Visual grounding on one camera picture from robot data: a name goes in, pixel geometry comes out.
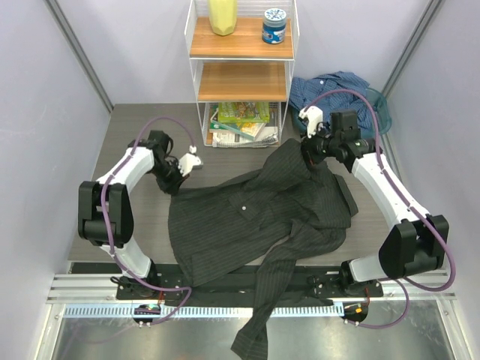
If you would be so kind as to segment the black pinstripe long sleeve shirt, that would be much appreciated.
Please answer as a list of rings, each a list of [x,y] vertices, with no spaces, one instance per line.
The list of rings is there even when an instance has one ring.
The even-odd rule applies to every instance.
[[[306,164],[300,143],[289,139],[261,169],[181,189],[169,207],[169,240],[192,287],[262,260],[253,315],[231,349],[242,359],[266,359],[266,324],[297,261],[338,249],[357,211],[344,179],[326,163]]]

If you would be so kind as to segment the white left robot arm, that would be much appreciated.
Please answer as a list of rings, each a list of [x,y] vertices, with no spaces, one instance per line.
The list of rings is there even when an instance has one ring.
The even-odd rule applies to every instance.
[[[120,285],[131,286],[143,299],[158,294],[160,281],[153,261],[134,239],[130,194],[138,181],[152,174],[165,194],[177,194],[186,179],[176,157],[173,140],[161,130],[132,141],[121,159],[95,181],[84,181],[78,193],[80,238],[106,251],[123,272]]]

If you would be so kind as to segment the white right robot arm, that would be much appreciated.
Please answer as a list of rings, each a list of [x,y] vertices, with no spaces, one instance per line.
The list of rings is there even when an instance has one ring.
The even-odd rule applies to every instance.
[[[316,106],[299,113],[306,123],[301,150],[307,163],[335,158],[368,190],[382,212],[389,233],[379,250],[341,265],[338,285],[347,296],[358,295],[367,282],[384,278],[408,280],[443,266],[449,224],[419,205],[392,173],[376,139],[364,139],[354,110],[331,115],[330,124]]]

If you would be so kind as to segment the blue checked long sleeve shirt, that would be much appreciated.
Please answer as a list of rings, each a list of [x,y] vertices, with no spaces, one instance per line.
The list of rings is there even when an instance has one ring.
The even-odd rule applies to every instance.
[[[346,89],[358,92],[364,98],[367,97],[367,89],[370,83],[352,72],[338,71],[314,77],[313,79],[292,78],[289,95],[289,105],[296,110],[301,110],[320,95],[326,92]],[[362,131],[371,128],[371,114],[365,102],[354,94],[338,92],[330,94],[315,103],[315,106],[323,112],[323,121],[329,123],[331,113],[338,110],[355,110],[358,115],[358,127]]]

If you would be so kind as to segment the stack of books and papers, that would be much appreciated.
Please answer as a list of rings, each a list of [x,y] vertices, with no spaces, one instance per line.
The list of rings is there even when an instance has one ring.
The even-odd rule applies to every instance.
[[[218,104],[210,103],[205,114],[208,135],[214,147],[265,147],[278,143],[279,103],[269,103],[270,119],[268,123],[218,121]]]

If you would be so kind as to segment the teal plastic basin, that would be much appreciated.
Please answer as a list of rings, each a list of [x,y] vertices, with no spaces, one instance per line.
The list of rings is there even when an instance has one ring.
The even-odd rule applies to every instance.
[[[381,93],[372,88],[360,91],[372,107],[381,135],[386,134],[392,126],[392,117],[389,113],[387,100]],[[306,132],[306,124],[299,118],[299,110],[308,105],[315,98],[314,94],[307,96],[299,90],[292,90],[289,96],[289,106],[292,110],[292,123],[299,130],[300,134]],[[358,127],[361,130],[362,138],[373,138],[375,136],[373,119],[367,105],[363,100],[354,94],[342,91],[330,94],[316,102],[316,106],[323,111],[324,121],[330,122],[330,114],[338,110],[355,110],[358,115]]]

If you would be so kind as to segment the blue lidded jar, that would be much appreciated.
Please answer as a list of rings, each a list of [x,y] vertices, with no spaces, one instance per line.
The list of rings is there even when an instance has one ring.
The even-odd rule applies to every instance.
[[[267,44],[280,44],[284,41],[287,26],[287,12],[280,8],[269,8],[264,12],[262,39]]]

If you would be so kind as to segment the yellow vase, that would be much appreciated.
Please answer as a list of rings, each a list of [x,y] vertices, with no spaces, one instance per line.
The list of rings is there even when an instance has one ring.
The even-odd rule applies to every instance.
[[[212,31],[227,36],[234,32],[238,5],[236,0],[208,0],[208,16]]]

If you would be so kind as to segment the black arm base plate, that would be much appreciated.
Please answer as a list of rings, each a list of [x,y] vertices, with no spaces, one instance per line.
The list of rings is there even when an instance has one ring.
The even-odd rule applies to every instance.
[[[193,288],[188,307],[210,308],[251,308],[254,305],[257,267],[245,265],[216,280]],[[356,298],[383,297],[383,288],[379,282],[347,284],[342,280],[339,267],[297,266],[280,296],[278,308],[329,306],[334,299],[346,298],[349,302]],[[184,298],[179,292],[160,293],[142,286],[125,276],[112,276],[110,281],[117,286],[115,298],[118,300],[163,299],[166,305],[177,306]]]

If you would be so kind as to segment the perforated metal rail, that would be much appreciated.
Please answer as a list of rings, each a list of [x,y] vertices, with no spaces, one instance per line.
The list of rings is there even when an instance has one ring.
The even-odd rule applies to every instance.
[[[135,318],[157,319],[166,317],[175,307],[153,304],[69,304],[64,309],[64,318]],[[173,319],[229,319],[250,318],[253,310],[247,307],[181,307],[173,315]],[[343,317],[344,306],[335,302],[330,306],[313,307],[277,307],[271,317]]]

